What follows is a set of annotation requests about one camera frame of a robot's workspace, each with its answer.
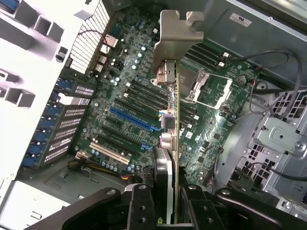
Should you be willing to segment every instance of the black cable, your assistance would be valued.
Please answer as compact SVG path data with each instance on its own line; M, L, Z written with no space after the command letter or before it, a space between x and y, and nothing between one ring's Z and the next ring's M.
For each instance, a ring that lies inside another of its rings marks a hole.
M250 58L254 58L254 57L257 57L257 56L264 55L264 54L272 54L272 53L281 53L281 54L291 55L297 61L296 83L295 83L295 87L293 89L293 93L291 95L290 102L289 102L286 110L280 116L280 119L283 119L283 118L287 117L292 110L292 107L293 107L295 100L296 100L296 97L297 97L298 89L301 85L301 81L302 81L302 78L303 78L303 66L302 66L302 60L301 60L300 56L298 54L296 54L292 51L288 51L288 50L271 49L271 50L265 50L265 51L262 51L262 52L258 52L256 54L248 55L248 56L245 56L245 57L233 57L233 58L230 58L230 61L245 61L245 60L250 59Z
M288 180L292 180L292 181L302 181L302 182L307 182L307 177L300 177L300 176L289 176L289 175L286 175L286 174L283 174L282 172L280 171L277 171L275 169L272 169L272 167L269 167L267 166L266 164L264 163L261 163L261 162L255 162L255 163L252 163L252 164L249 164L245 169L245 173L246 171L248 171L253 165L255 164L261 164L263 166L265 166L266 168L270 169L273 173L283 177L283 178L286 178Z

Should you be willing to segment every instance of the ventilation grille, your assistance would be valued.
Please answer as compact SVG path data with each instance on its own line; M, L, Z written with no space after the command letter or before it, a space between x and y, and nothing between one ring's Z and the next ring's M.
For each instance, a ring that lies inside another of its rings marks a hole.
M285 110L286 107L288 106L292 92L285 93L286 97L281 99L278 103L276 103L275 107L273 108L273 111L276 115L281 115ZM307 105L307 91L299 91L295 104L292 107L292 110L290 114L287 116L287 118L301 118L304 109L306 108Z
M99 2L93 16L87 19L73 44L71 50L71 68L84 74L101 40L109 22L109 15L102 1Z
M81 118L72 119L72 120L68 120L68 121L62 121L61 125L59 126L59 128L65 128L65 127L69 127L69 126L76 126L80 122L81 122Z
M46 158L44 160L44 163L46 163L46 162L48 162L48 161L50 161L50 160L52 160L52 159L54 159L54 158L56 158L56 157L58 157L60 155L65 154L67 152L67 150L68 150L68 147L69 147L69 145L67 145L67 146L65 146L65 147L63 147L63 148L61 148L61 149L59 149L59 150L49 154L48 156L46 156Z
M71 129L68 129L68 130L65 130L65 131L61 131L61 132L59 132L59 133L57 133L55 135L54 140L57 140L57 139L60 139L60 138L72 135L72 134L74 134L77 131L77 129L78 128L71 128Z
M68 117L68 116L83 115L84 112L85 112L85 109L68 109L64 116Z

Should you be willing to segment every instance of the ram slot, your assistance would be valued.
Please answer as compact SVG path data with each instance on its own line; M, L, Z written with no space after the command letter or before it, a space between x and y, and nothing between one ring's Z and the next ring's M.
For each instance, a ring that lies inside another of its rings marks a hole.
M147 117L149 119L152 119L152 120L156 120L157 119L157 115L156 116L152 116L144 108L137 108L136 106L132 106L132 105L128 104L127 102L124 102L124 101L119 100L119 99L115 99L114 102L116 104L119 104L119 105L121 105L123 107L126 107L126 108L128 108L128 109L130 109L130 110L132 110L132 111L134 111L136 113L139 113L142 116Z
M114 146L115 148L121 149L121 151L126 151L126 152L128 152L130 154L133 154L133 155L138 155L139 154L137 151L135 151L133 149L130 149L129 147L124 146L124 145L118 143L117 141L114 141L114 140L112 140L112 139L110 139L108 137L105 137L103 135L98 135L97 139L98 140L102 140L104 142L107 142L107 143L111 144L112 146Z
M154 93L154 94L157 94L157 95L160 95L160 94L161 94L161 95L167 97L167 92L164 91L164 90L155 90L155 89L153 89L152 87L148 87L148 86L146 86L146 85L140 84L139 82L137 82L137 81L135 81L135 80L132 80L131 83L134 84L134 85L137 85L137 86L139 86L140 88L143 88L143 89L145 89L145 90L147 90L147 91L151 91L151 92Z
M159 108L160 110L167 108L167 103L166 102L164 103L164 102L161 102L161 101L154 101L154 99L152 99L151 97L148 98L147 95L145 95L143 92L140 93L140 92L137 92L137 91L135 91L133 89L128 89L126 92L128 94L133 94L133 95L135 95L137 97L140 97L142 99L142 101L144 101L144 103L148 102L150 104L150 105L148 105L149 107L151 105L154 105L157 108Z
M199 43L199 44L196 44L194 46L201 47L204 50L204 52L206 52L207 55L210 55L215 59L219 59L220 56L221 56L220 52L217 52L216 50L210 48L209 46L205 45L204 43Z
M199 46L192 46L190 51L193 51L194 53L197 53L199 56L202 56L204 60L208 61L209 63L213 65L216 65L219 62L219 59L211 58L210 56L206 54L206 50L202 49Z
M122 156L122 155L120 155L120 154L118 154L118 153L116 153L116 152L114 152L114 151L112 151L112 150L110 150L106 147L103 147L102 145L99 145L95 142L91 142L90 148L92 148L92 149L94 149L94 150L96 150L100 153L103 153L103 154L109 156L110 158L113 158L113 159L115 159L115 160L117 160L117 161L119 161L119 162L121 162L125 165L128 165L129 162L130 162L129 158Z
M215 68L215 65L205 61L202 59L202 57L200 57L199 55L195 54L193 51L188 51L185 55L187 58L191 59L192 61L195 61L196 63L202 65L202 66L206 66L209 67L211 69Z

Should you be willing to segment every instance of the sticker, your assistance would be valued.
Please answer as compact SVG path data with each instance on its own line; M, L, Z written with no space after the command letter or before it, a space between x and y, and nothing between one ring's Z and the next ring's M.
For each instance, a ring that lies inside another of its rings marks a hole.
M188 131L187 134L186 134L186 138L191 139L192 135L193 135L193 133Z
M232 20L232 21L235 21L236 23L239 23L239 24L241 24L245 27L248 27L252 23L252 21L250 21L246 18L243 18L240 15L237 15L235 13L232 13L232 15L230 15L229 19Z

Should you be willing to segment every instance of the chip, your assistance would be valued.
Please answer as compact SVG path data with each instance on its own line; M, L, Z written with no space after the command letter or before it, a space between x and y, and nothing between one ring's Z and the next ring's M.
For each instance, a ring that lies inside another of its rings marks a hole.
M213 138L214 138L214 139L217 139L217 140L218 140L220 137L221 137L221 135L219 135L219 134L217 134L217 133L215 133L215 135L213 136Z
M203 158L203 157L198 157L198 160L197 160L197 161L200 162L200 163L203 163L204 158Z

